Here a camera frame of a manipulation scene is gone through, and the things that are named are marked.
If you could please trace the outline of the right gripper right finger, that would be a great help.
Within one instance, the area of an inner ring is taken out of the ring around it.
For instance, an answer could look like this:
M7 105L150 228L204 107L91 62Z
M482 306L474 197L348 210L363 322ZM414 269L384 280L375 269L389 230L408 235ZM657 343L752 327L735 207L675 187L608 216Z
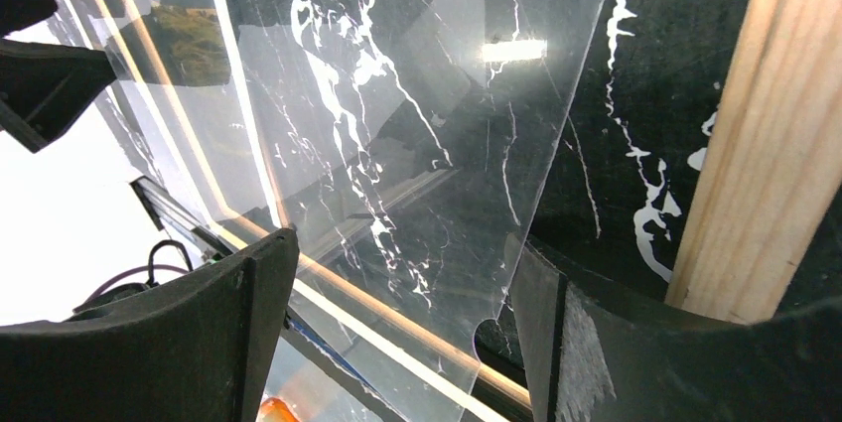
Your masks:
M837 421L841 301L732 324L514 241L509 287L537 421Z

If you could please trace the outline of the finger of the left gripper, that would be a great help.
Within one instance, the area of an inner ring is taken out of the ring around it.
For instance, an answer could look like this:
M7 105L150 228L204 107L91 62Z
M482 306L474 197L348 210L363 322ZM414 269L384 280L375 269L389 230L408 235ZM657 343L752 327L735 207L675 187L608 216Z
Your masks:
M52 17L56 0L1 0L1 37L22 31Z
M116 80L103 51L1 41L1 129L32 153L63 137Z

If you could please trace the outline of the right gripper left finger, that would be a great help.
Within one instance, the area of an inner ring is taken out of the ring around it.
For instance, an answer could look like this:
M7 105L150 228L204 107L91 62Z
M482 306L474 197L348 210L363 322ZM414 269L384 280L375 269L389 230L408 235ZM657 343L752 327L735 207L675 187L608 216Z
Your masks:
M5 421L253 421L299 259L277 230L65 322L1 331Z

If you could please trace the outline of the landscape photo print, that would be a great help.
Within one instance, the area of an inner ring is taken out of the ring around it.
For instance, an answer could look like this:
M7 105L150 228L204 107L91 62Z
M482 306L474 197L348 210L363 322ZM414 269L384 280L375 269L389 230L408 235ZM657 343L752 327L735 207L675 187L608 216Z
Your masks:
M143 78L163 101L199 208L210 219L286 223L272 187L254 99L227 0L126 0Z

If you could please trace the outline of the wooden picture frame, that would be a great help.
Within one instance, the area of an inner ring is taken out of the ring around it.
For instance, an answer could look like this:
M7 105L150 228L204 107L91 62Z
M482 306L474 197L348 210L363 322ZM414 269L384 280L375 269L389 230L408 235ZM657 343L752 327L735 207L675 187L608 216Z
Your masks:
M64 36L107 54L59 2ZM116 86L98 106L139 170ZM604 0L523 243L751 325L841 301L798 275L821 225L839 225L840 184L841 0ZM282 406L297 421L407 421L318 347L289 301L262 416ZM509 289L475 350L528 391Z

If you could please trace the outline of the clear acrylic sheet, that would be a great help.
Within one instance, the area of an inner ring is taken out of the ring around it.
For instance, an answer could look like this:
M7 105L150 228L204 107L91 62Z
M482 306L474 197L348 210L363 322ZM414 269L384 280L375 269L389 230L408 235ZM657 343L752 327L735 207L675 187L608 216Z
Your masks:
M139 170L235 250L298 234L291 310L407 421L501 416L471 395L604 0L227 0L272 229L198 207L126 0L71 0L107 52Z

